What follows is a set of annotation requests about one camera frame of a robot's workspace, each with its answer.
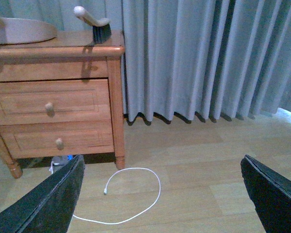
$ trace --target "wooden drawer front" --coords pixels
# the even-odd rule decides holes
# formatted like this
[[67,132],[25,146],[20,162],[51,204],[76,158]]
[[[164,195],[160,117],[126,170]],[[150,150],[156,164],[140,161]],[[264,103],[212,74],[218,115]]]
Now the wooden drawer front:
[[112,152],[110,120],[0,126],[14,158]]
[[0,62],[0,82],[54,79],[105,78],[108,76],[105,58],[99,60],[32,59]]
[[0,125],[110,117],[107,79],[0,83]]

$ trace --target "charging cable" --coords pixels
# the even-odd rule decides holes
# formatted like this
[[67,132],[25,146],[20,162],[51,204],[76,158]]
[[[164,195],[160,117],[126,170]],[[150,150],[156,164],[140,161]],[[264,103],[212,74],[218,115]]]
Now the charging cable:
[[[149,207],[147,207],[145,210],[143,210],[142,212],[140,212],[140,213],[134,215],[133,217],[130,217],[130,218],[128,218],[128,219],[126,219],[126,220],[123,220],[123,221],[120,221],[120,222],[100,222],[100,221],[95,221],[95,220],[91,220],[91,219],[86,219],[86,218],[78,217],[78,216],[76,216],[76,215],[73,215],[73,217],[75,217],[75,218],[77,218],[77,219],[80,219],[80,220],[89,221],[89,222],[95,222],[95,223],[100,223],[100,224],[105,224],[105,225],[117,225],[117,224],[121,224],[121,223],[124,223],[124,222],[128,222],[128,221],[132,220],[133,218],[136,218],[136,217],[138,217],[139,215],[143,214],[144,212],[148,211],[150,208],[152,208],[153,205],[155,205],[155,204],[157,203],[157,201],[158,201],[158,199],[160,198],[160,195],[161,195],[161,181],[160,181],[158,175],[157,175],[154,171],[152,171],[151,169],[144,168],[144,167],[130,167],[130,168],[126,168],[126,169],[123,169],[123,170],[119,170],[119,171],[117,171],[115,174],[113,174],[113,175],[109,178],[109,180],[108,180],[108,182],[107,182],[107,184],[106,184],[106,187],[105,187],[105,189],[104,189],[103,194],[104,194],[104,195],[107,195],[107,193],[108,193],[108,185],[109,185],[109,182],[110,182],[110,180],[112,179],[112,177],[115,176],[117,173],[122,172],[122,171],[125,171],[125,170],[138,170],[138,169],[140,169],[140,170],[147,170],[147,171],[152,172],[152,173],[156,176],[156,178],[157,178],[157,180],[158,180],[158,182],[159,182],[159,193],[158,193],[158,195],[157,195],[157,198],[156,198],[155,201],[154,201],[154,202],[153,202]],[[50,167],[49,170],[50,170],[51,173],[53,174],[53,162],[51,162],[51,167]]]

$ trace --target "wooden nightstand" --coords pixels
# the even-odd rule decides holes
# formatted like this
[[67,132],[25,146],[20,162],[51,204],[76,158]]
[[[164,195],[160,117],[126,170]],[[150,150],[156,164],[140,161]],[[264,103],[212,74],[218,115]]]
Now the wooden nightstand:
[[0,46],[0,155],[13,177],[31,157],[115,152],[124,168],[123,35],[91,41],[91,31],[59,32]]

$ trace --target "dustpan brush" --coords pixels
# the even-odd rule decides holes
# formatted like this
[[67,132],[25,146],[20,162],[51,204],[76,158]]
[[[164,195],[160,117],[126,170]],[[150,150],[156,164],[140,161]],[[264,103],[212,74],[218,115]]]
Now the dustpan brush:
[[81,6],[76,6],[73,11],[77,18],[93,27],[93,42],[95,44],[102,44],[111,37],[110,20],[108,18],[96,20]]
[[111,37],[110,24],[105,26],[97,27],[93,26],[93,42],[95,44],[102,44]]

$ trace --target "wooden floor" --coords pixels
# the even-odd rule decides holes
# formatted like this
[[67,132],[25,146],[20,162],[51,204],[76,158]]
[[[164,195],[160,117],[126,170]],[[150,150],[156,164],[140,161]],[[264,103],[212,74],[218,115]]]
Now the wooden floor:
[[[72,219],[70,233],[262,233],[265,232],[248,197],[240,161],[249,154],[291,180],[291,115],[256,119],[197,118],[187,124],[154,119],[125,123],[127,167],[147,167],[162,181],[162,195],[148,212],[128,223],[106,226]],[[129,218],[156,198],[158,184],[147,171],[116,172],[113,163],[86,165],[75,214],[114,222]],[[0,211],[49,176],[49,168],[23,170],[13,179],[0,161]]]

